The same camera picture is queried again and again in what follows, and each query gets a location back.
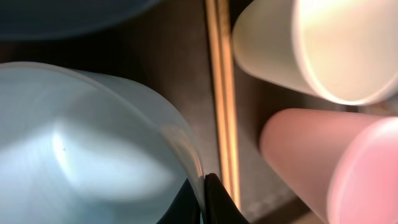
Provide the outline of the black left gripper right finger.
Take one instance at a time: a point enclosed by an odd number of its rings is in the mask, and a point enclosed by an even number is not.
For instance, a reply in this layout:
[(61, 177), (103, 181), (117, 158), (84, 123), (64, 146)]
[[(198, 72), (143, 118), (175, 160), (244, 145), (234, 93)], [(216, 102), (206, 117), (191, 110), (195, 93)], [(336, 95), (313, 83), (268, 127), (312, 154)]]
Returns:
[(206, 224), (249, 224), (227, 193), (218, 176), (205, 176)]

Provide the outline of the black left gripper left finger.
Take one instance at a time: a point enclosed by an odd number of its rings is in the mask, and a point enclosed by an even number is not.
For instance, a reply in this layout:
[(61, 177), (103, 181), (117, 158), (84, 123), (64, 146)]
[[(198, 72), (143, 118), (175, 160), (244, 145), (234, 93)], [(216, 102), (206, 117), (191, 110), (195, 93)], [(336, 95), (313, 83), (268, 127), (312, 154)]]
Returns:
[(201, 210), (187, 179), (157, 224), (200, 224)]

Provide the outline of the light blue bowl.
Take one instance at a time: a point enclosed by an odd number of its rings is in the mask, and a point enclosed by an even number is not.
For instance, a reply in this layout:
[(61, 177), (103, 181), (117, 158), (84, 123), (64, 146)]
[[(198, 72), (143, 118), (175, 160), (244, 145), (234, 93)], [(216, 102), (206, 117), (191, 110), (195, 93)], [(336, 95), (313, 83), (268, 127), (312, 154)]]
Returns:
[(154, 90), (44, 63), (1, 65), (2, 223), (157, 223), (187, 179), (203, 223), (200, 149)]

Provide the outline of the white cup pink inside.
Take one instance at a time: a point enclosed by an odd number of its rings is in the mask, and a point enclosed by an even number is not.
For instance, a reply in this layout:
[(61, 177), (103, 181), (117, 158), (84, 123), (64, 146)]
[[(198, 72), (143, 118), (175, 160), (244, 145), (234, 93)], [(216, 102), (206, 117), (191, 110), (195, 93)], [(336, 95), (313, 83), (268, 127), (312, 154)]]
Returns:
[(324, 222), (397, 222), (397, 118), (282, 110), (265, 124), (259, 146)]

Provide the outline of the white cup green inside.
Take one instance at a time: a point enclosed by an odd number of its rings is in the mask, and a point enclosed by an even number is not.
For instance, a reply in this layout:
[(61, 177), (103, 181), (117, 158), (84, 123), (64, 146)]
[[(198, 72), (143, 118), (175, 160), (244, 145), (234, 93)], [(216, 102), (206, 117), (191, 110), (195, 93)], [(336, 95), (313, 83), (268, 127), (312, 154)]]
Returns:
[(233, 28), (248, 74), (342, 105), (397, 93), (397, 0), (255, 0)]

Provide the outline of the dark blue plate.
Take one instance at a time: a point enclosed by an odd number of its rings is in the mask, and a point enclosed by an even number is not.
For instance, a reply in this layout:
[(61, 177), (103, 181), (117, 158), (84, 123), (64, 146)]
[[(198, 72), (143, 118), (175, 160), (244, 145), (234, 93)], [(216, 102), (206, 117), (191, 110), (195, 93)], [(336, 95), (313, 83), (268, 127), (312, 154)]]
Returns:
[(158, 0), (1, 0), (1, 40), (47, 40), (111, 27)]

